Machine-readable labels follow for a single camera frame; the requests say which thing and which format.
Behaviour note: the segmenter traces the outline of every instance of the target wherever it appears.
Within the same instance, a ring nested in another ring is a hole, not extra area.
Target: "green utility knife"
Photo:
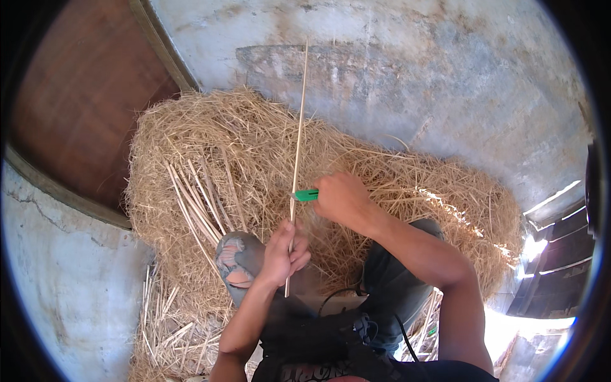
[[[290,194],[293,199],[298,202],[309,202],[310,200],[318,199],[317,189],[300,189]]]

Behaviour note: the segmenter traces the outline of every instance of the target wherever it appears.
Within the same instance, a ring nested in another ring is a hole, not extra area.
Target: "left hand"
[[[284,219],[271,235],[265,247],[263,268],[257,276],[258,279],[281,287],[288,276],[299,271],[310,260],[311,254],[307,249],[308,241],[303,232],[303,223],[297,219],[296,225],[297,227],[288,219]],[[289,255],[288,246],[293,238],[293,252]]]

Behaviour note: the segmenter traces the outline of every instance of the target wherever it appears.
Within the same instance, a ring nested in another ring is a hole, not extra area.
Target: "wooden board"
[[[10,138],[51,178],[120,211],[136,111],[178,92],[127,1],[72,0],[30,63]]]

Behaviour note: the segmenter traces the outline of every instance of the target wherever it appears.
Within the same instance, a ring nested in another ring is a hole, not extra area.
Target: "hay pile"
[[[296,113],[250,89],[185,93],[140,116],[126,198],[134,231],[156,249],[157,263],[145,286],[130,380],[209,372],[218,336],[232,314],[229,294],[181,214],[165,163],[188,175],[191,160],[201,179],[205,163],[230,225],[245,225],[265,243],[288,216],[297,125]],[[221,148],[227,153],[237,200]],[[473,261],[484,298],[497,290],[507,263],[519,253],[520,214],[513,197],[458,160],[384,150],[322,120],[308,119],[298,188],[311,188],[314,179],[332,171],[360,176],[371,198],[404,221],[435,219],[446,240]],[[193,178],[189,181],[196,185]],[[298,203],[297,216],[308,228],[319,292],[353,285],[367,239],[317,217],[307,203]],[[210,245],[206,250],[214,254]]]

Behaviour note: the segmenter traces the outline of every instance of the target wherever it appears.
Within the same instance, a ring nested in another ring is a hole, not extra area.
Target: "right hand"
[[[318,178],[314,187],[318,188],[314,212],[353,231],[363,233],[372,211],[378,209],[360,178],[349,172]]]

